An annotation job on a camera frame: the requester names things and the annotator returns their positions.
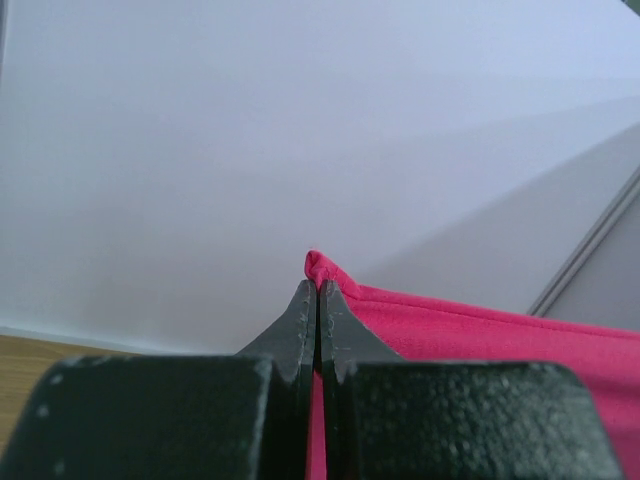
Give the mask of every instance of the gray frame edge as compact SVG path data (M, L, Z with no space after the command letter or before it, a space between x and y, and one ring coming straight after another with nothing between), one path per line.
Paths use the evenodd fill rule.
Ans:
M5 38L7 36L7 18L9 16L8 0L0 0L0 75L2 75L2 59L4 57Z
M578 247L527 310L527 315L543 317L547 314L638 195L640 195L640 166L636 168Z

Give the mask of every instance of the white backdrop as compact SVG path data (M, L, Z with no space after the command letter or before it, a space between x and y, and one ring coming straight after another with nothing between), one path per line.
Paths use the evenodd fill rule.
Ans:
M9 2L0 326L231 352L319 248L525 311L639 163L621 2Z

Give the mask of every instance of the wooden surface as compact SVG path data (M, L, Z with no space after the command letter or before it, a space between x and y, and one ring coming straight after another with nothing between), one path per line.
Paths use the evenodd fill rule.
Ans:
M73 355L105 353L114 352L0 335L0 452L32 387L51 365Z

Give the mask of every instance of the stitched seam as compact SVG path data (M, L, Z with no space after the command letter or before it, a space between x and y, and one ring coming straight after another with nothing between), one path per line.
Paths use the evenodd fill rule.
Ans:
M509 322L507 320L498 320L496 318L486 318L486 317L481 317L479 315L470 315L468 313L457 313L457 312L452 312L449 310L444 310L444 309L440 309L440 308L432 308L432 307L425 307L424 305L406 305L404 303L398 303L398 302L389 302L389 301L385 301L385 300L363 300L363 299L358 299L353 297L352 295L347 294L348 297L352 298L353 300L359 301L359 302L372 302L372 303L386 303L389 305L400 305L403 307L413 307L413 308L420 308L422 310L430 310L432 312L439 312L439 313L448 313L451 315L457 315L459 317L466 317L466 318L474 318L477 320L486 320L488 322L495 322L495 323L501 323L501 324L507 324L507 325L511 325L511 326L518 326L518 327L530 327L530 328L540 328L542 330L551 330L551 331L556 331L556 332L564 332L564 333L573 333L574 335L588 335L588 336L592 336L592 337L601 337L601 338L615 338L615 339L619 339L619 340L630 340L633 342L638 342L640 341L640 338L631 338L631 337L627 337L624 335L620 335L620 334L605 334L605 333L595 333L595 332L577 332L575 330L568 330L565 328L558 328L558 327L553 327L553 326L542 326L542 325L527 325L527 324L522 324L522 323L514 323L514 322Z

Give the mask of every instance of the pink cloth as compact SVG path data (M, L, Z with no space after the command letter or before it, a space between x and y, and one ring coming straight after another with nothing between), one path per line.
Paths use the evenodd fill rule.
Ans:
M640 478L640 334L504 313L358 285L320 252L307 277L340 285L352 312L408 360L542 360L571 368L591 391L629 478ZM311 415L311 480L326 478L322 380Z

